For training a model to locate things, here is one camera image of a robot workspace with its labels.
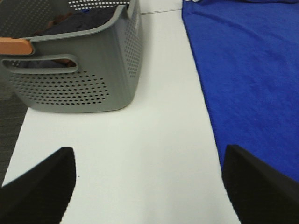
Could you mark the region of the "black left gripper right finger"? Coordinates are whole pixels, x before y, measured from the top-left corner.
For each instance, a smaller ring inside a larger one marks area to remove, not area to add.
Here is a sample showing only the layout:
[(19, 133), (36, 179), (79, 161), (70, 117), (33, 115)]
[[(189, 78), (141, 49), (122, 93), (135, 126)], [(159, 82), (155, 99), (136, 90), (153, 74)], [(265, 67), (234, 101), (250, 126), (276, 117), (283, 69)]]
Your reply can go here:
[(239, 145), (228, 145), (221, 177), (242, 224), (297, 224), (299, 183)]

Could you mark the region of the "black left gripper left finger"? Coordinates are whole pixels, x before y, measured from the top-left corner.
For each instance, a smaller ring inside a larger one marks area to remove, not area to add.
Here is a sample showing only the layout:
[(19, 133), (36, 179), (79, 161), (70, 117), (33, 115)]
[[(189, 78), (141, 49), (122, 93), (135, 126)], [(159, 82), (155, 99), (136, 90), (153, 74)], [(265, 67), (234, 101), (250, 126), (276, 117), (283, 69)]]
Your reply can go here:
[(58, 224), (76, 184), (74, 150), (62, 147), (0, 188), (2, 224)]

